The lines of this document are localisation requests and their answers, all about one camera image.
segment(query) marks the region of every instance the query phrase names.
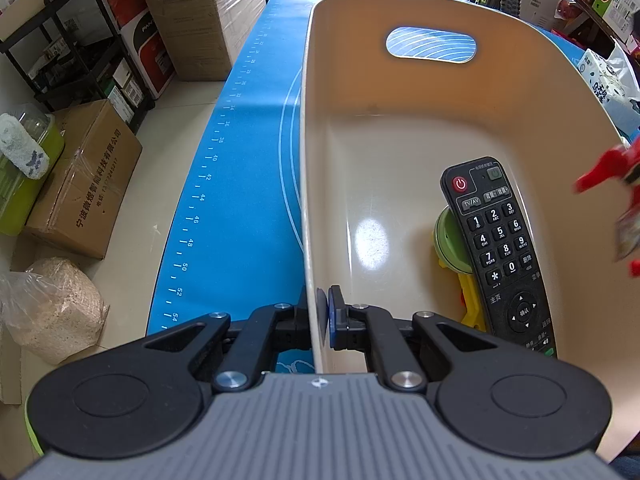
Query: beige plastic basin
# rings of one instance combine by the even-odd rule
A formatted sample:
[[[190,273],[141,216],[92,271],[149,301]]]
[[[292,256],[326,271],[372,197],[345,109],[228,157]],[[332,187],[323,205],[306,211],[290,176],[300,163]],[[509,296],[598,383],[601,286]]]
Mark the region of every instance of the beige plastic basin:
[[[465,63],[398,58],[396,27],[468,34]],[[613,458],[640,430],[640,280],[613,263],[628,192],[572,184],[618,142],[562,52],[524,22],[460,0],[323,0],[303,69],[301,176],[306,287],[316,370],[366,371],[334,352],[317,287],[410,319],[461,319],[456,276],[438,266],[431,231],[445,168],[501,161],[540,260],[560,358],[595,374],[614,401],[600,447]]]

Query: shelf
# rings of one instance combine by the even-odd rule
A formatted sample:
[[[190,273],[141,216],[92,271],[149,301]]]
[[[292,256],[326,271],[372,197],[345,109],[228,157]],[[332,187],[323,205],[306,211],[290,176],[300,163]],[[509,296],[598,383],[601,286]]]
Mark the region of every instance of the shelf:
[[[591,7],[584,0],[575,0],[575,2],[578,7],[580,7],[580,10],[586,13],[602,32],[604,32],[607,36],[610,36],[613,40],[621,41],[618,35],[613,31],[613,29],[609,27],[609,24],[605,22],[595,10],[593,10],[593,7]]]
[[[149,93],[144,78],[140,73],[140,70],[134,63],[133,59],[129,55],[120,34],[111,21],[108,10],[105,3],[102,0],[95,0],[95,3],[100,10],[102,18],[109,27],[111,37],[93,43],[87,46],[78,46],[74,41],[73,35],[66,30],[58,11],[64,7],[71,0],[43,0],[44,8],[41,9],[35,16],[28,19],[23,23],[13,34],[7,38],[6,41],[0,41],[0,54],[5,54],[20,76],[30,86],[34,92],[34,98],[43,103],[49,111],[53,112],[58,108],[54,108],[51,101],[57,100],[55,105],[57,107],[65,106],[65,103],[81,100],[82,102],[89,102],[96,99],[105,99],[104,91],[100,88],[100,76],[104,73],[104,70],[108,67],[109,63],[117,56],[121,56],[129,65],[129,69],[133,73],[138,85],[144,92],[143,101],[136,109],[133,118],[130,121],[130,128],[133,132],[137,131],[140,127],[140,123],[146,115],[148,110],[154,107],[155,102]],[[20,66],[10,51],[11,47],[15,46],[20,40],[26,37],[31,32],[40,28],[44,37],[48,42],[51,41],[49,33],[44,29],[44,22],[51,19],[53,25],[59,31],[61,37],[66,42],[69,51],[71,52],[74,62],[69,68],[67,74],[68,78],[63,77],[62,83],[50,88],[46,92],[41,92],[36,83],[34,83],[25,70]],[[68,97],[69,99],[61,102],[59,98]]]
[[[116,38],[113,43],[111,43],[111,45],[102,53],[100,59],[91,69],[91,73],[93,74],[93,76],[98,79],[102,71],[107,68],[107,65],[118,54],[122,54],[122,44],[120,43],[119,38]]]
[[[68,4],[71,0],[52,0],[48,6],[45,6],[35,16],[28,19],[18,29],[10,35],[5,41],[0,43],[0,54],[5,54],[7,51],[16,45],[26,35],[31,34],[34,30],[43,25],[47,20],[50,20],[64,5]]]
[[[135,113],[133,114],[133,117],[129,122],[129,128],[131,128],[131,131],[134,134],[138,132],[140,124],[142,124],[142,120],[145,118],[146,113],[149,110],[152,110],[155,106],[156,106],[156,102],[153,100],[153,98],[150,95],[146,96],[142,100],[142,102],[140,103],[140,106],[135,111]]]

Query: basin handle hole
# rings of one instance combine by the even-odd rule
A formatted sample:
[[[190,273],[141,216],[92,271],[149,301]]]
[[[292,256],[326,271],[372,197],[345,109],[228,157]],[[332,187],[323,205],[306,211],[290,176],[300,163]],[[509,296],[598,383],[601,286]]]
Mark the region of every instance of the basin handle hole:
[[[386,37],[386,49],[395,57],[466,63],[476,54],[476,40],[447,30],[398,27]]]

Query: red power button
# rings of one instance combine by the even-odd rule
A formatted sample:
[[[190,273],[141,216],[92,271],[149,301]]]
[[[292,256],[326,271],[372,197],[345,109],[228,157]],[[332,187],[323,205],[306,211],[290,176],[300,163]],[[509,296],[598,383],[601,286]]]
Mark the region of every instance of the red power button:
[[[457,176],[452,181],[453,189],[455,189],[458,193],[464,193],[466,191],[466,180],[461,176]]]

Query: white towel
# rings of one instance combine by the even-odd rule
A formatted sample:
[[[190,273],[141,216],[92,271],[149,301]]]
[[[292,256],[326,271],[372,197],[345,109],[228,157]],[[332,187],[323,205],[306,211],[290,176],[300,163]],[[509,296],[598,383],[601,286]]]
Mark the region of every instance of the white towel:
[[[33,180],[43,177],[49,168],[49,156],[9,114],[0,115],[0,152]]]

